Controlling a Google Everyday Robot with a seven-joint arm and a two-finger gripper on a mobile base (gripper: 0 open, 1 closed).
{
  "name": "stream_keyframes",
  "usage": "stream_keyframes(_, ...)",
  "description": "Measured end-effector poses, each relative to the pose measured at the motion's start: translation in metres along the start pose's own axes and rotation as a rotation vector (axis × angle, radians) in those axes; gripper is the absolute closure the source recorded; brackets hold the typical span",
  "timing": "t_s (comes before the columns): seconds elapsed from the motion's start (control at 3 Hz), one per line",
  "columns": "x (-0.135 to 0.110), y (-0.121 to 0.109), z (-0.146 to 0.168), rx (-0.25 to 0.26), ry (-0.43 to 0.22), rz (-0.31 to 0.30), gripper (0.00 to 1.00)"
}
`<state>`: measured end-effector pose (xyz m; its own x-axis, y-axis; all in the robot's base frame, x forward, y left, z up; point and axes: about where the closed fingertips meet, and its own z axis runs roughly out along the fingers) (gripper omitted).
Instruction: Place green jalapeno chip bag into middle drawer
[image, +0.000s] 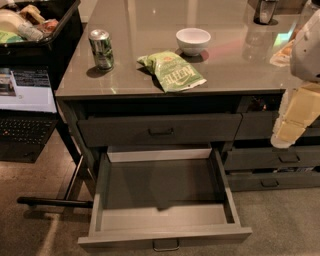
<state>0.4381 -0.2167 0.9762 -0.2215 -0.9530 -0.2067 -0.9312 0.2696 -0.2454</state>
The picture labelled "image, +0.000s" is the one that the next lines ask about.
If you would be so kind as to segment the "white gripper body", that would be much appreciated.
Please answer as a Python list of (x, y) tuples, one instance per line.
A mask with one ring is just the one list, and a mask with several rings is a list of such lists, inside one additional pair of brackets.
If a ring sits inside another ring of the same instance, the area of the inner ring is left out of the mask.
[(285, 92), (276, 123), (284, 121), (304, 127), (306, 130), (319, 115), (320, 84), (304, 82), (299, 88)]

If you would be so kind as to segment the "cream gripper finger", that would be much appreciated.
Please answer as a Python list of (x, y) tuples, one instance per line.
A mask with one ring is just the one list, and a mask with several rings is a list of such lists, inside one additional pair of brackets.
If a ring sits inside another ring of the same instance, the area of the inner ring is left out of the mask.
[(305, 132), (304, 127), (279, 121), (275, 125), (275, 135), (286, 142), (295, 142)]
[(280, 137), (276, 134), (271, 136), (270, 142), (273, 147), (278, 149), (286, 149), (295, 144), (295, 141), (286, 137)]

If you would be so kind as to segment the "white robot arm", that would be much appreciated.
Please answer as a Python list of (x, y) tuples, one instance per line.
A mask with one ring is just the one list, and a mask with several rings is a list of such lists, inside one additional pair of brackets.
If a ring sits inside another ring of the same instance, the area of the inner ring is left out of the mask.
[(282, 96), (271, 144), (289, 148), (320, 116), (320, 10), (297, 33), (290, 56), (291, 74), (302, 81)]

